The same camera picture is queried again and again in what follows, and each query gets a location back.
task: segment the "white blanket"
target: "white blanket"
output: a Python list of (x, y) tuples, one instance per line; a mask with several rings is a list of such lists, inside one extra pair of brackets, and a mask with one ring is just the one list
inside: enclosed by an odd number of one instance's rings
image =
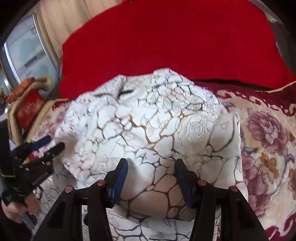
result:
[[(237, 185), (247, 199), (239, 131), (239, 115), (228, 113), (211, 92), (160, 69), (144, 76), (119, 75), (79, 96), (46, 148), (66, 144), (58, 160), (79, 187), (104, 179), (126, 158), (121, 201), (108, 211), (113, 235), (139, 228), (139, 238), (179, 240), (178, 235), (190, 236), (196, 211), (184, 203), (173, 176), (174, 160), (182, 158), (189, 170), (216, 187)], [(47, 194), (56, 191), (53, 185), (65, 186), (58, 175), (44, 184)], [(43, 217), (50, 206), (46, 195)], [(218, 208), (216, 231), (220, 213)]]

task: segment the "floral blanket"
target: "floral blanket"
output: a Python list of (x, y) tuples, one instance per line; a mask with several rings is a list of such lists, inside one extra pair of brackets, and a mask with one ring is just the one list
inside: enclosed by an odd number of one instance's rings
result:
[(271, 241), (285, 241), (296, 225), (296, 85), (267, 93), (195, 82), (238, 112), (249, 204)]
[[(108, 210), (117, 238), (190, 237), (196, 210), (185, 205), (173, 176), (177, 158), (201, 179), (221, 188), (236, 185), (248, 199), (239, 115), (228, 113), (215, 95), (170, 69), (117, 76), (62, 106), (59, 113), (33, 138), (50, 133), (53, 140), (46, 148), (66, 144), (55, 162), (55, 174), (43, 183), (39, 222), (67, 185), (90, 186), (114, 170), (120, 158), (128, 160), (129, 171), (119, 205)], [(217, 207), (213, 240), (220, 215)]]

